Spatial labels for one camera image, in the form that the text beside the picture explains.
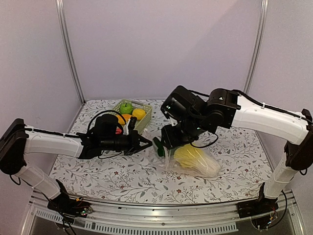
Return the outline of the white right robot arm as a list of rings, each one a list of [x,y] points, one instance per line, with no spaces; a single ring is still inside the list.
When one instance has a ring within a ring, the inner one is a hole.
[[[214,89],[207,100],[202,93],[177,86],[161,111],[176,125],[161,130],[161,143],[168,149],[192,143],[204,132],[218,127],[245,128],[286,141],[285,156],[271,177],[261,185],[255,200],[237,204],[240,218],[267,213],[278,207],[277,199],[296,173],[313,163],[313,119],[308,110],[292,112],[258,102],[240,90]]]

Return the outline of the left aluminium frame post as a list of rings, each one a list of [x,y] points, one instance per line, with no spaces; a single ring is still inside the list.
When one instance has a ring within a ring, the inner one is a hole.
[[[64,8],[64,1],[63,0],[56,0],[56,9],[57,9],[57,15],[62,35],[62,40],[64,44],[64,49],[68,61],[69,70],[71,73],[71,77],[73,80],[73,84],[78,96],[78,99],[81,104],[85,104],[86,100],[83,94],[83,89],[79,80],[77,68],[75,65],[75,60],[71,48],[68,28],[67,28],[67,21],[66,21],[66,14],[65,14],[65,8]]]

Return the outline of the red toy food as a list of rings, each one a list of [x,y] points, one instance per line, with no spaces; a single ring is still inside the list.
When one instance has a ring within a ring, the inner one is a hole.
[[[116,134],[123,134],[123,133],[124,133],[124,130],[123,130],[123,128],[117,127],[115,133],[116,133]]]

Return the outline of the green toy leaf vegetable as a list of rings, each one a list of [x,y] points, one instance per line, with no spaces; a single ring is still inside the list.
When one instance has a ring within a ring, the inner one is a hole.
[[[165,157],[165,150],[159,138],[153,138],[153,146],[159,157]]]

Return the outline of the pale green plastic basket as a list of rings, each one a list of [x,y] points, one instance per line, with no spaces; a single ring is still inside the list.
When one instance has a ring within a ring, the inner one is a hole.
[[[145,117],[142,120],[137,120],[134,128],[135,130],[138,131],[139,134],[142,134],[152,118],[152,109],[153,109],[152,106],[134,100],[122,99],[114,106],[113,110],[119,112],[119,108],[122,103],[132,103],[133,110],[137,108],[145,110],[146,112]]]

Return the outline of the aluminium frame post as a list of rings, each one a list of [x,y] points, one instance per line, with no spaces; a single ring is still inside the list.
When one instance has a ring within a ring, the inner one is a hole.
[[[257,32],[256,32],[256,38],[255,38],[255,43],[253,47],[253,53],[252,53],[252,58],[251,62],[248,68],[248,73],[244,85],[244,93],[249,93],[251,84],[253,81],[254,73],[257,67],[257,62],[262,46],[262,40],[264,36],[264,31],[266,27],[266,21],[267,21],[267,13],[268,13],[268,4],[269,0],[262,0],[261,1],[261,8],[260,8],[260,17],[258,21],[258,26],[257,26]]]
[[[75,60],[71,48],[68,28],[67,28],[67,21],[66,21],[66,14],[65,14],[65,8],[64,8],[64,1],[63,0],[56,0],[56,9],[57,9],[57,15],[62,35],[62,40],[64,44],[64,49],[68,61],[69,70],[71,73],[71,77],[73,80],[73,84],[78,96],[78,99],[81,104],[85,104],[86,100],[83,94],[83,89],[79,80],[77,68],[75,65]]]

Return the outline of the right aluminium frame post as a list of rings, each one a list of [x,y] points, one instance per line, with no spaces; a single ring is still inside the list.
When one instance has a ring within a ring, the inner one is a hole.
[[[262,46],[262,40],[264,36],[264,31],[266,27],[266,21],[267,21],[267,13],[268,13],[268,4],[269,0],[262,0],[261,1],[261,8],[260,8],[260,17],[258,21],[258,26],[257,26],[257,32],[256,32],[256,38],[255,38],[255,43],[253,47],[253,53],[252,53],[252,58],[251,62],[248,68],[248,73],[244,85],[244,93],[249,93],[251,84],[253,81],[254,73],[257,67],[257,62]]]

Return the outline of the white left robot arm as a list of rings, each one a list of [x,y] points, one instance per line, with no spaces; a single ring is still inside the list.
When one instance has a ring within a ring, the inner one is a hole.
[[[122,126],[108,110],[97,114],[85,133],[75,135],[35,129],[15,119],[0,139],[0,170],[16,176],[39,190],[48,200],[48,208],[62,216],[86,217],[92,212],[91,204],[83,198],[71,199],[64,185],[50,178],[40,168],[27,162],[25,154],[46,153],[90,160],[104,151],[136,154],[152,146],[152,142],[135,130],[136,118]]]

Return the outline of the clear zip top bag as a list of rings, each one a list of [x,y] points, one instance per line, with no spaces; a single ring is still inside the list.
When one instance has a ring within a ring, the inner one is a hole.
[[[204,178],[216,178],[221,170],[221,165],[209,150],[195,148],[190,144],[167,149],[161,144],[156,132],[150,133],[145,129],[143,136],[153,143],[145,150],[148,161],[163,170]]]

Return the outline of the green toy apple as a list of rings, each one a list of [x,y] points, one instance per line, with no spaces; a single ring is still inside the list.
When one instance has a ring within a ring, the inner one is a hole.
[[[119,108],[120,114],[132,114],[133,105],[132,103],[122,103]]]

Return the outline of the orange yellow toy mango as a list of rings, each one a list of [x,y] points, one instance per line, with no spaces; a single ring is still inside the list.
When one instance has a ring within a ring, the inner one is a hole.
[[[118,123],[125,125],[132,117],[130,114],[115,115],[118,118]]]

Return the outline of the yellow toy lemon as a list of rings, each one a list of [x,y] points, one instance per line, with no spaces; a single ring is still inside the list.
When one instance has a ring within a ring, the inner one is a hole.
[[[146,115],[146,112],[145,110],[143,109],[134,109],[133,112],[132,112],[132,116],[136,117],[137,120],[142,120]]]

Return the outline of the toy napa cabbage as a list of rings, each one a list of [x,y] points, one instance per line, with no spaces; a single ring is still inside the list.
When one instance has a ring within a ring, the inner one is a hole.
[[[173,157],[183,173],[195,177],[215,178],[221,170],[220,164],[209,151],[190,144],[178,148]]]

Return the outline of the front aluminium rail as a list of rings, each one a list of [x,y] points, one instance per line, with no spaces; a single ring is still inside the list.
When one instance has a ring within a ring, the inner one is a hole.
[[[236,202],[152,205],[91,200],[93,212],[64,223],[35,192],[29,201],[24,235],[304,235],[306,230],[291,191],[278,199],[277,218],[265,230],[240,218]]]

